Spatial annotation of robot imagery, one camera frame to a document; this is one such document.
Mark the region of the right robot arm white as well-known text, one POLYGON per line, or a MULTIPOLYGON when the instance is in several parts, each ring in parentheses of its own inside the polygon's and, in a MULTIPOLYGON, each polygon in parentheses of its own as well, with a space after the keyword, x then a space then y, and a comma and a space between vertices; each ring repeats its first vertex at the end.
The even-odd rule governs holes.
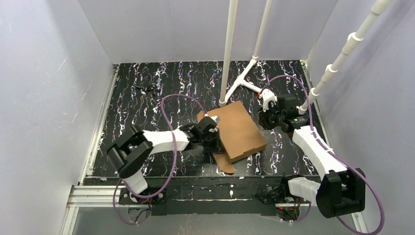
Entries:
POLYGON ((318 172, 320 182, 302 175, 286 176, 273 191, 277 200, 302 198, 317 205, 326 218, 361 212, 365 209, 366 185, 364 173, 348 169, 330 155, 330 148, 310 125, 309 116, 299 114, 297 100, 292 94, 276 97, 268 90, 258 95, 259 125, 266 130, 280 127, 306 154, 318 172))

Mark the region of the brown cardboard box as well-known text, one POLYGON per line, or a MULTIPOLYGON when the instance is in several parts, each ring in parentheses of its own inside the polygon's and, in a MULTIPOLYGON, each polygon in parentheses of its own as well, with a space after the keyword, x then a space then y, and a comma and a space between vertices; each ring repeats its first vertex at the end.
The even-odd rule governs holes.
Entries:
POLYGON ((226 174, 234 174, 233 163, 256 154, 266 148, 267 141, 260 133, 242 101, 207 112, 210 117, 218 116, 220 141, 224 153, 213 153, 218 167, 226 174))

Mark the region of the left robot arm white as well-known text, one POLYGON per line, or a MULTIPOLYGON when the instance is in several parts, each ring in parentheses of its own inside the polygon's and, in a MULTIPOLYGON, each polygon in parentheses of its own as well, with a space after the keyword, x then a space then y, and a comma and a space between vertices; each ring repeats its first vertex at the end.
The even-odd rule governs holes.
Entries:
POLYGON ((136 197, 143 198, 148 184, 141 172, 145 160, 153 154, 193 150, 199 146, 207 153, 223 153, 218 128, 219 117, 205 115, 198 123, 191 123, 173 131, 146 131, 129 127, 105 151, 119 178, 136 197))

